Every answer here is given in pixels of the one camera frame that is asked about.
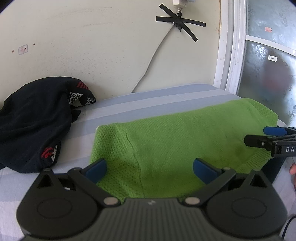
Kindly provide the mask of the right hand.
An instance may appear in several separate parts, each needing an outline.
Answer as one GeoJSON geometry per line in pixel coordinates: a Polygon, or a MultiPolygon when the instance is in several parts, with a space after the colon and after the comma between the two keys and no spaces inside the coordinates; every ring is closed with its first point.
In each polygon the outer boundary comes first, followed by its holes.
{"type": "Polygon", "coordinates": [[[290,167],[290,174],[293,176],[293,184],[296,187],[296,164],[293,163],[290,167]]]}

